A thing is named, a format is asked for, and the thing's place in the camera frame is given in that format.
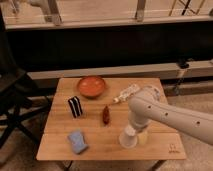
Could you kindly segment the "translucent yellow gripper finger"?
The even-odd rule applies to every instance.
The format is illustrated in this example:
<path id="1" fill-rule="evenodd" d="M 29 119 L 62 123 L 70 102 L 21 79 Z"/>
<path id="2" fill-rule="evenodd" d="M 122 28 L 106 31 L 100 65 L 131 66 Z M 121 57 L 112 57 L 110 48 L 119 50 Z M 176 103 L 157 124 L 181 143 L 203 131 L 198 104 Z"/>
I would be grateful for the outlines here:
<path id="1" fill-rule="evenodd" d="M 148 139 L 148 131 L 144 130 L 143 132 L 138 134 L 138 144 L 145 145 Z"/>

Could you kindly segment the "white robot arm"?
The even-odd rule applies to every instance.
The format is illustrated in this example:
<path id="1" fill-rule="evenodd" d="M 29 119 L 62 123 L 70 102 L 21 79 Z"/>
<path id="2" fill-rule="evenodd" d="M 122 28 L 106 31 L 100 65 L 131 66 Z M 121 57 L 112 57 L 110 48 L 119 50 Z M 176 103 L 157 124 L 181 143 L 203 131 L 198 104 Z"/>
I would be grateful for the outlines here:
<path id="1" fill-rule="evenodd" d="M 213 145 L 213 114 L 161 103 L 156 87 L 141 89 L 130 97 L 128 106 L 129 124 L 138 132 L 154 120 Z"/>

